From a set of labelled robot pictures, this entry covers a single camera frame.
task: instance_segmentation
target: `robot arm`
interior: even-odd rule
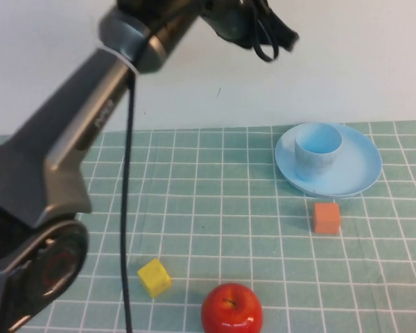
[[[298,36],[266,0],[119,0],[100,24],[104,45],[141,74],[164,65],[201,16],[224,40],[293,48]],[[0,145],[0,333],[15,332],[62,295],[86,258],[90,213],[80,163],[128,88],[130,68],[96,50]]]

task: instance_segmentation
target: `blue cup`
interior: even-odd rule
[[[305,123],[295,138],[295,171],[307,181],[316,180],[332,167],[342,146],[342,135],[327,123]]]

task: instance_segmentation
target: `yellow cube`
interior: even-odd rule
[[[172,285],[171,278],[158,259],[139,269],[137,275],[151,298],[156,298]]]

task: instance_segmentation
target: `red apple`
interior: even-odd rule
[[[203,302],[202,326],[205,333],[260,333],[262,324],[259,299],[251,289],[241,284],[222,284]]]

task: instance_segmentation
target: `orange cube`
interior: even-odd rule
[[[313,224],[316,234],[338,234],[340,227],[339,205],[337,203],[315,203]]]

